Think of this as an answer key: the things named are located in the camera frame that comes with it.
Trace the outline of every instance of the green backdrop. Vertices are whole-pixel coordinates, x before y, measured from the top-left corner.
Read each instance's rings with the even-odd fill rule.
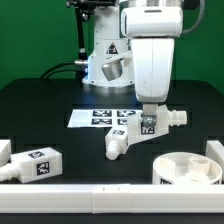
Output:
[[[0,88],[18,78],[37,78],[48,68],[77,57],[74,8],[65,0],[0,0]],[[199,29],[176,39],[172,78],[202,80],[224,93],[224,1],[207,0]],[[184,27],[198,10],[184,13]],[[93,21],[85,24],[88,52]],[[61,74],[72,78],[74,75]]]

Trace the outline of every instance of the white plastic part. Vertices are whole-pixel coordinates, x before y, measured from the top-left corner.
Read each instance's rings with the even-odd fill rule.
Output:
[[[0,185],[0,213],[91,213],[92,185]]]
[[[132,39],[131,50],[138,101],[164,102],[170,84],[174,39]]]
[[[158,107],[157,122],[152,128],[143,125],[142,113],[128,116],[128,145],[168,134],[169,126],[185,125],[186,123],[186,111],[169,111],[166,105]]]
[[[11,141],[0,140],[0,167],[7,164],[11,155]]]
[[[201,156],[192,156],[188,160],[188,171],[207,175],[210,169],[210,159]]]
[[[153,184],[208,185],[221,182],[222,168],[205,156],[175,152],[159,156],[153,162]]]
[[[121,13],[121,32],[133,37],[178,37],[182,32],[180,7],[133,7]]]
[[[22,183],[62,174],[62,155],[48,147],[11,155],[11,164],[0,168],[1,181],[16,177]]]
[[[113,127],[105,137],[106,156],[110,160],[115,160],[120,154],[125,154],[127,145],[127,127]]]
[[[224,170],[224,146],[219,141],[207,141],[205,155],[208,158],[216,161]]]
[[[0,213],[223,213],[223,185],[0,185]]]

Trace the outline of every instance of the black tabletop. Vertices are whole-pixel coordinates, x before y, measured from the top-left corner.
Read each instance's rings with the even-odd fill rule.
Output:
[[[33,184],[150,184],[153,160],[168,152],[205,154],[208,140],[224,144],[224,95],[200,81],[173,81],[169,110],[186,110],[188,124],[170,127],[169,135],[132,145],[125,155],[105,156],[109,128],[67,128],[73,109],[141,109],[135,93],[85,92],[70,79],[19,79],[0,91],[0,139],[13,153],[52,147],[63,155],[63,175]],[[20,184],[16,179],[4,184]],[[222,214],[13,214],[9,223],[218,223]]]

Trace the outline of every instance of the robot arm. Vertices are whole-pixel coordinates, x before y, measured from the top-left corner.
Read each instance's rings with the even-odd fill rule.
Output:
[[[121,31],[130,39],[136,97],[143,103],[143,122],[146,127],[156,125],[157,104],[167,98],[173,62],[173,38],[182,32],[183,12],[180,3],[178,1],[177,6],[143,4],[126,8],[121,14]]]

